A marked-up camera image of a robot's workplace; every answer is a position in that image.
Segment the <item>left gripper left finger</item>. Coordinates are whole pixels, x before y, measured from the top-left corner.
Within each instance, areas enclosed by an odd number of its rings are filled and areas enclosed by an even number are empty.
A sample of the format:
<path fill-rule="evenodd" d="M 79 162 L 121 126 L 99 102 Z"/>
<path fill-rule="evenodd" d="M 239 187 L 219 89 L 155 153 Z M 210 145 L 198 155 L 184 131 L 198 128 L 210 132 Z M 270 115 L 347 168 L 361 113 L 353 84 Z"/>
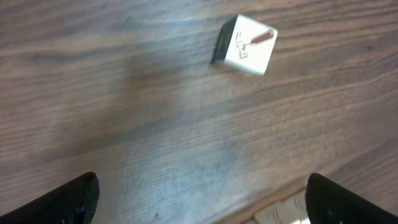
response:
<path fill-rule="evenodd" d="M 99 180 L 87 172 L 1 216 L 1 223 L 90 224 L 100 197 Z"/>

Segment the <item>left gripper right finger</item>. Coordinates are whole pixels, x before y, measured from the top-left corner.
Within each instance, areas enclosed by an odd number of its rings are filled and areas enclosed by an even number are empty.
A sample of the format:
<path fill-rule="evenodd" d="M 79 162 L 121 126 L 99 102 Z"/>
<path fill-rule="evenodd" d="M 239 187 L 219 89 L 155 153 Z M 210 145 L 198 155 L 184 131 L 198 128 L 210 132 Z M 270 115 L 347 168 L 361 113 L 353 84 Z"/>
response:
<path fill-rule="evenodd" d="M 397 216 L 318 173 L 308 178 L 305 204 L 311 224 L 397 224 Z"/>

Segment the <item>acorn picture wooden block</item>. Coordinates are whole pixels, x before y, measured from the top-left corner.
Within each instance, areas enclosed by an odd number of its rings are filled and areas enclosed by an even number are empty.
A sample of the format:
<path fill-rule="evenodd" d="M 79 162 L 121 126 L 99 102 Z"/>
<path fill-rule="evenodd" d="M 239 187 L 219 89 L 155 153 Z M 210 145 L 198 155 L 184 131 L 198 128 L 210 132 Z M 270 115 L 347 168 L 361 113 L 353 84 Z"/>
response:
<path fill-rule="evenodd" d="M 282 202 L 285 211 L 289 218 L 294 220 L 305 220 L 308 218 L 306 201 L 305 201 L 305 190 L 297 192 Z"/>

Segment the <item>number two wooden block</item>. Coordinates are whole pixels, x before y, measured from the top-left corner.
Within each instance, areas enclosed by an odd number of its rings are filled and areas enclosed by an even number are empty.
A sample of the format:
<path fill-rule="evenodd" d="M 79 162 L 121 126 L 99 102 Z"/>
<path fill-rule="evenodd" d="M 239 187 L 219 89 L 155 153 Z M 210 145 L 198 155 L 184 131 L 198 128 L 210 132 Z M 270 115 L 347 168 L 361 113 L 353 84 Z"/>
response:
<path fill-rule="evenodd" d="M 254 219 L 259 224 L 301 223 L 307 215 L 297 210 L 291 203 L 277 202 L 256 212 Z"/>

